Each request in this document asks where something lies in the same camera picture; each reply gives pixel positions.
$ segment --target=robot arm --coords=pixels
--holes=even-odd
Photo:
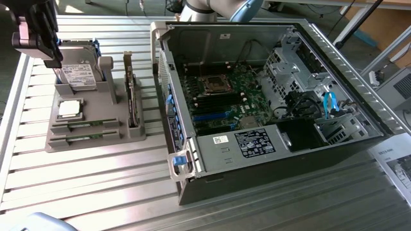
[[[53,0],[0,0],[19,26],[13,45],[18,51],[45,60],[46,67],[62,68],[58,20]]]
[[[187,0],[181,21],[213,22],[219,13],[231,22],[249,22],[263,0]]]

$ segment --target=aluminum workbench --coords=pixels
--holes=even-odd
[[[329,169],[178,205],[150,61],[155,20],[173,18],[58,16],[62,39],[101,41],[102,54],[115,60],[114,78],[125,75],[123,51],[134,52],[146,141],[45,152],[55,75],[42,60],[22,56],[0,128],[0,230],[33,212],[82,231],[410,230],[410,207],[366,153]]]

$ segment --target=power supply label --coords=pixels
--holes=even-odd
[[[235,133],[235,136],[246,158],[275,152],[266,129]]]
[[[62,65],[62,69],[73,87],[97,85],[90,64]]]

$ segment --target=floor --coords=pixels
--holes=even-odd
[[[85,0],[57,0],[57,2],[59,6],[59,14],[126,15],[125,0],[94,0],[93,4],[86,4]],[[336,22],[341,17],[338,8],[340,7],[336,6],[324,7],[320,5],[311,5],[309,7],[307,5],[287,3],[281,13],[273,13],[265,9],[261,9],[257,17],[306,18],[310,22],[318,25],[326,34],[329,34]],[[165,14],[166,16],[174,16],[174,13],[169,11],[165,12],[165,0],[146,0],[145,11],[149,16],[159,16]],[[129,15],[145,15],[139,8],[138,0],[130,1]],[[3,44],[0,53],[0,114],[3,114],[18,66],[19,52],[11,46],[11,37],[17,26],[13,23],[10,12],[6,11],[2,6],[0,21],[0,28],[3,32],[0,33],[0,44]],[[349,20],[344,18],[330,35],[332,41],[338,36],[348,23]],[[342,48],[342,52],[360,71],[369,65],[369,63],[381,53],[378,48],[368,45],[357,37],[353,37],[349,40],[346,46]],[[397,70],[398,68],[393,65],[390,69],[386,70],[386,75],[390,76],[390,74],[394,74]]]

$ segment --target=barcode sticker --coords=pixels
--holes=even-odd
[[[97,85],[90,64],[62,65],[62,71],[73,87]]]
[[[213,139],[214,139],[215,144],[229,142],[227,136],[217,136],[217,137],[213,137]]]

